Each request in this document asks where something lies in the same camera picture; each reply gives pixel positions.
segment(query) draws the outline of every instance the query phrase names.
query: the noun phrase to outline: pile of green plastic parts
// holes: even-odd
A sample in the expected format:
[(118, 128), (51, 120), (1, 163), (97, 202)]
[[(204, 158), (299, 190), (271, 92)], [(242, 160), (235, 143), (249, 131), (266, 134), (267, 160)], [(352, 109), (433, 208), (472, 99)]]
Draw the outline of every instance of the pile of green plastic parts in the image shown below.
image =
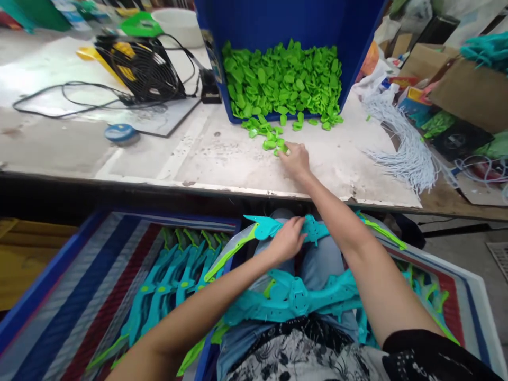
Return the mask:
[[(263, 55), (260, 50), (233, 50), (227, 42), (222, 56), (233, 115), (244, 119), (242, 127), (251, 138), (266, 137), (265, 150), (277, 148), (274, 154), (287, 150), (280, 138), (284, 130), (265, 118), (270, 113), (280, 114), (281, 126), (286, 125), (288, 115), (297, 115), (294, 131), (303, 127), (304, 110), (320, 115), (327, 131), (343, 122), (338, 105), (342, 69), (336, 46), (302, 50), (291, 39), (287, 48), (280, 43)], [(309, 123), (318, 125), (319, 121), (309, 119)]]

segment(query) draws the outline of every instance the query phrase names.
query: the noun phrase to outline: black cable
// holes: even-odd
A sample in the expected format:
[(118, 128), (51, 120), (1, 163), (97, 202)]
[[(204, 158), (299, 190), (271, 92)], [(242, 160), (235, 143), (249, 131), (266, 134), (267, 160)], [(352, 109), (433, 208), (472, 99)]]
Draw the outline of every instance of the black cable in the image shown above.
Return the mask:
[[(198, 59), (187, 48), (184, 48), (183, 45), (180, 43), (180, 41), (178, 41), (175, 37), (173, 37), (171, 34), (168, 34), (168, 33), (162, 33), (162, 34), (158, 35), (156, 38), (159, 38), (161, 36), (171, 37), (180, 46), (179, 48), (164, 48), (165, 50), (183, 50), (185, 55), (191, 62), (190, 64), (192, 65), (192, 74), (189, 78), (187, 78), (185, 81), (183, 81), (183, 84), (189, 82), (196, 74), (196, 67), (194, 66), (194, 62), (197, 63), (197, 65), (199, 66), (200, 69), (204, 69), (204, 66), (201, 65), (201, 63), (198, 61)], [(198, 85), (199, 85), (199, 77), (196, 81), (196, 89), (194, 90), (194, 93), (192, 93), (191, 95), (187, 95), (187, 94), (186, 95), (187, 96), (196, 96), (197, 90), (198, 90)]]
[(456, 220), (455, 217), (452, 217), (450, 219), (447, 219), (447, 220), (442, 220), (442, 221), (431, 221), (431, 222), (419, 222), (418, 223), (418, 226), (421, 226), (421, 225), (428, 225), (430, 223), (437, 223), (437, 222), (448, 222), (448, 221), (451, 221), (451, 220)]
[[(196, 74), (196, 67), (194, 65), (193, 59), (196, 61), (198, 66), (200, 66), (200, 67), (203, 67), (203, 66), (194, 57), (194, 55), (190, 51), (188, 51), (186, 48), (184, 48), (182, 46), (182, 44), (175, 37), (173, 37), (172, 35), (167, 34), (167, 33), (160, 34), (157, 37), (162, 36), (162, 35), (166, 35), (168, 37), (171, 37), (180, 46), (179, 48), (168, 48), (168, 49), (164, 48), (165, 50), (183, 50), (185, 52), (187, 58), (191, 62), (190, 64), (192, 65), (192, 69), (193, 69), (192, 75), (189, 78), (187, 78), (185, 81), (182, 82), (182, 84), (185, 84), (189, 80), (191, 80), (194, 77), (194, 75)], [(115, 100), (110, 101), (110, 102), (103, 103), (101, 105), (90, 105), (90, 104), (81, 103), (81, 102), (78, 102), (78, 101), (73, 101), (72, 99), (70, 99), (68, 97), (68, 95), (65, 92), (66, 87), (69, 87), (69, 86), (76, 86), (76, 87), (77, 86), (95, 86), (95, 87), (98, 87), (98, 88), (102, 88), (104, 90), (111, 91), (114, 95), (116, 95), (118, 97), (118, 99), (115, 99)], [(70, 113), (67, 113), (67, 114), (62, 114), (62, 115), (49, 115), (49, 114), (44, 114), (44, 113), (41, 113), (41, 112), (38, 112), (38, 111), (26, 110), (26, 109), (23, 109), (23, 108), (19, 108), (20, 104), (22, 104), (24, 102), (27, 102), (27, 101), (29, 101), (31, 99), (34, 99), (34, 98), (38, 97), (39, 95), (44, 94), (44, 93), (46, 93), (48, 91), (51, 91), (53, 89), (56, 89), (56, 88), (60, 88), (61, 89), (62, 96), (66, 100), (68, 100), (69, 102), (74, 103), (74, 104), (79, 105), (79, 106), (85, 106), (85, 107), (88, 107), (88, 108), (86, 108), (84, 110), (73, 111), (73, 112), (70, 112)], [(187, 97), (193, 97), (193, 98), (195, 98), (196, 94), (197, 94), (197, 91), (198, 91), (198, 88), (199, 88), (199, 76), (198, 76), (198, 79), (196, 81), (196, 89), (194, 90), (194, 93), (192, 93), (192, 94), (183, 94), (183, 95), (185, 95)], [(94, 111), (94, 110), (99, 110), (99, 109), (101, 109), (101, 110), (142, 110), (142, 109), (145, 109), (145, 108), (151, 108), (151, 107), (162, 105), (163, 103), (172, 100), (172, 98), (177, 93), (178, 92), (175, 92), (171, 98), (165, 99), (163, 101), (151, 102), (149, 104), (138, 105), (138, 104), (135, 103), (134, 96), (130, 95), (129, 93), (123, 92), (121, 90), (117, 90), (117, 89), (115, 89), (113, 87), (110, 87), (110, 86), (107, 86), (107, 85), (103, 85), (103, 84), (89, 83), (89, 82), (83, 82), (83, 81), (70, 81), (70, 82), (66, 82), (66, 83), (61, 84), (61, 85), (54, 85), (54, 86), (49, 86), (49, 87), (43, 88), (43, 89), (41, 89), (41, 90), (31, 94), (31, 95), (28, 95), (28, 96), (26, 96), (24, 98), (18, 99), (16, 102), (14, 102), (12, 104), (12, 108), (15, 109), (18, 112), (25, 113), (25, 114), (39, 115), (39, 116), (44, 116), (44, 117), (48, 117), (48, 118), (51, 118), (51, 119), (61, 119), (61, 118), (64, 118), (64, 117), (73, 116), (73, 115), (77, 115), (77, 114), (82, 114), (82, 113), (86, 113), (86, 112), (90, 112), (90, 111)], [(128, 105), (128, 107), (109, 107), (110, 105), (112, 105), (112, 104), (114, 104), (116, 102), (122, 102), (124, 105)]]

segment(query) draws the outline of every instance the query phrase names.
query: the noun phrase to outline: sleeve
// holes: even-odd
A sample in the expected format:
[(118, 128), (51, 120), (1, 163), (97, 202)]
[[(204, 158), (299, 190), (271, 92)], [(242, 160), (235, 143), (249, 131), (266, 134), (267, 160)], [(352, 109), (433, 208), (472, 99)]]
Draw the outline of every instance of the sleeve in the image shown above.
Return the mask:
[(383, 345), (390, 379), (500, 380), (484, 363), (451, 340), (427, 330), (392, 333)]

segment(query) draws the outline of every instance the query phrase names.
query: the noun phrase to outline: wire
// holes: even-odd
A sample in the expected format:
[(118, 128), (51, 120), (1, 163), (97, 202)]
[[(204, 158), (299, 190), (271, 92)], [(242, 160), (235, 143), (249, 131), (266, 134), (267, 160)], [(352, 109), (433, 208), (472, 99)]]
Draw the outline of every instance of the wire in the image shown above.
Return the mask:
[[(195, 56), (190, 51), (188, 51), (186, 48), (184, 48), (182, 46), (182, 44), (175, 37), (173, 37), (170, 34), (166, 34), (166, 33), (160, 34), (157, 37), (162, 36), (162, 35), (166, 35), (168, 37), (171, 37), (172, 39), (174, 39), (178, 43), (178, 45), (180, 45), (180, 48), (169, 48), (169, 49), (164, 48), (165, 50), (183, 50), (185, 52), (187, 58), (191, 62), (190, 64), (192, 65), (192, 69), (193, 69), (192, 75), (189, 78), (187, 78), (185, 81), (182, 82), (182, 84), (185, 84), (188, 81), (190, 81), (194, 77), (194, 75), (196, 74), (196, 67), (194, 65), (193, 59), (194, 59), (194, 61), (196, 62), (196, 64), (199, 67), (203, 68), (203, 65), (201, 65), (201, 63), (195, 58)], [(108, 91), (112, 92), (117, 97), (117, 99), (115, 99), (113, 101), (110, 101), (110, 102), (106, 102), (106, 103), (100, 104), (100, 105), (92, 105), (92, 104), (87, 104), (87, 103), (81, 103), (81, 102), (78, 102), (78, 101), (73, 101), (67, 95), (66, 88), (68, 88), (68, 87), (79, 87), (79, 86), (94, 86), (94, 87), (98, 87), (98, 88), (101, 88), (101, 89), (104, 89), (104, 90), (108, 90)], [(25, 102), (27, 102), (27, 101), (29, 101), (31, 99), (34, 99), (34, 98), (36, 98), (36, 97), (38, 97), (38, 96), (40, 96), (42, 94), (45, 94), (45, 93), (47, 93), (47, 92), (49, 92), (51, 90), (54, 90), (56, 88), (60, 88), (60, 90), (62, 92), (62, 96), (67, 101), (69, 101), (71, 103), (74, 103), (76, 105), (79, 105), (79, 106), (85, 106), (87, 108), (85, 108), (83, 110), (69, 112), (69, 113), (66, 113), (66, 114), (60, 114), (60, 115), (44, 114), (44, 113), (41, 113), (41, 112), (38, 112), (38, 111), (33, 111), (33, 110), (27, 110), (27, 109), (24, 109), (24, 108), (20, 108), (20, 105), (22, 103), (25, 103)], [(199, 88), (199, 76), (198, 76), (198, 79), (196, 81), (196, 88), (195, 88), (194, 92), (192, 94), (184, 94), (184, 95), (187, 96), (187, 97), (196, 97), (198, 88)], [(47, 118), (51, 118), (51, 119), (61, 119), (61, 118), (64, 118), (64, 117), (74, 116), (74, 115), (77, 115), (77, 114), (83, 114), (83, 113), (87, 113), (87, 112), (94, 111), (94, 110), (142, 110), (142, 109), (145, 109), (145, 108), (151, 108), (151, 107), (162, 105), (163, 103), (170, 101), (176, 94), (177, 93), (175, 92), (171, 98), (165, 99), (165, 100), (162, 100), (162, 101), (150, 102), (150, 103), (144, 103), (144, 104), (136, 104), (135, 103), (136, 102), (135, 96), (133, 96), (133, 95), (131, 95), (129, 93), (123, 92), (121, 90), (117, 90), (117, 89), (115, 89), (113, 87), (110, 87), (110, 86), (107, 86), (107, 85), (103, 85), (103, 84), (89, 83), (89, 82), (83, 82), (83, 81), (70, 81), (70, 82), (66, 82), (66, 83), (61, 84), (61, 85), (53, 85), (53, 86), (49, 86), (49, 87), (43, 88), (43, 89), (41, 89), (41, 90), (31, 94), (31, 95), (28, 95), (28, 96), (26, 96), (24, 98), (18, 99), (16, 102), (14, 102), (12, 104), (12, 108), (15, 109), (18, 112), (25, 113), (25, 114), (39, 115), (39, 116), (43, 116), (43, 117), (47, 117)], [(126, 105), (127, 107), (110, 107), (112, 104), (114, 104), (116, 102), (121, 102), (124, 105)]]
[[(192, 65), (192, 74), (190, 75), (189, 78), (187, 78), (185, 81), (183, 81), (183, 84), (186, 84), (187, 82), (189, 82), (194, 77), (194, 75), (196, 74), (196, 67), (194, 66), (194, 62), (196, 62), (196, 64), (198, 65), (198, 67), (201, 70), (204, 69), (204, 66), (201, 65), (201, 63), (198, 61), (198, 59), (188, 49), (184, 48), (183, 45), (180, 43), (180, 41), (178, 41), (175, 37), (173, 37), (169, 33), (161, 33), (158, 36), (156, 36), (156, 38), (159, 38), (161, 36), (171, 37), (180, 46), (179, 48), (164, 48), (165, 50), (183, 50), (185, 55), (187, 56), (187, 58), (191, 62), (190, 64)], [(197, 94), (198, 84), (199, 84), (199, 77), (198, 77), (198, 79), (196, 81), (196, 89), (195, 89), (194, 93), (192, 94), (194, 96)]]
[[(471, 159), (473, 158), (481, 158), (483, 161), (473, 160), (471, 162)], [(471, 155), (468, 158), (461, 160), (456, 159), (454, 164), (457, 166), (458, 169), (461, 170), (461, 172), (464, 174), (464, 176), (470, 178), (473, 181), (485, 184), (487, 187), (490, 188), (490, 184), (503, 184), (508, 182), (508, 155), (501, 156), (498, 160), (501, 168), (503, 169), (503, 172), (500, 174), (499, 177), (491, 178), (489, 179), (489, 174), (491, 171), (496, 172), (494, 169), (494, 160), (491, 158), (484, 156), (484, 155)], [(478, 164), (487, 164), (487, 168), (485, 170), (485, 175), (483, 178), (479, 177), (477, 174), (471, 171), (471, 167), (474, 167)], [(501, 186), (501, 197), (503, 198), (503, 202), (505, 204), (508, 204), (508, 184), (500, 185)]]

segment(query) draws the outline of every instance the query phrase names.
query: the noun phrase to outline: hand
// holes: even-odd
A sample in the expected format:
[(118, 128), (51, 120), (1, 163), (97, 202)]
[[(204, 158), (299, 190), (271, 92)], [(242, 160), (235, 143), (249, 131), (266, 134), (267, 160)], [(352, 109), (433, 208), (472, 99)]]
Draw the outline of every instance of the hand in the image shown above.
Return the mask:
[(300, 234), (305, 217), (293, 217), (279, 229), (275, 237), (264, 252), (279, 265), (293, 258), (302, 248), (307, 234)]
[(288, 141), (286, 141), (285, 144), (290, 150), (289, 155), (286, 155), (282, 151), (278, 152), (284, 168), (295, 180), (301, 180), (306, 175), (311, 174), (309, 168), (309, 153), (305, 149), (305, 145)]

